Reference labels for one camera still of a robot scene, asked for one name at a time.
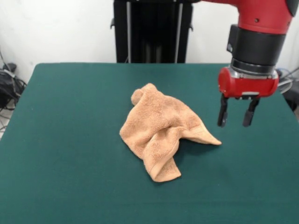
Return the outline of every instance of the orange towel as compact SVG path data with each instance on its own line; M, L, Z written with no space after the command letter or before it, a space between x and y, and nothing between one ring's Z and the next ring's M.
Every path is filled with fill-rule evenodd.
M181 176L173 159L179 139L221 144L188 106L159 92L153 84L137 89L131 100L134 107L120 135L132 152L143 160L146 171L156 182Z

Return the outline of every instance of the green table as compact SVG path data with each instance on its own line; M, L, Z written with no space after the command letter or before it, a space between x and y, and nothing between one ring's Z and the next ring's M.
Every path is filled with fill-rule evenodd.
M283 97L230 100L221 64L58 63L36 67L0 142L0 224L297 224L299 125ZM153 83L189 105L220 147L182 140L182 177L155 183L122 142L132 92Z

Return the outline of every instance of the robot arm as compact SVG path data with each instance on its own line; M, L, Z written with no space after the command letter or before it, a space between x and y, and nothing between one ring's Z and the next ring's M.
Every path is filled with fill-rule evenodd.
M218 77L222 93L218 125L227 120L229 98L252 99L243 125L251 124L261 97L277 89L278 61L285 35L295 16L299 0L206 0L230 4L238 8L238 25L232 25L227 50L232 53L229 67Z

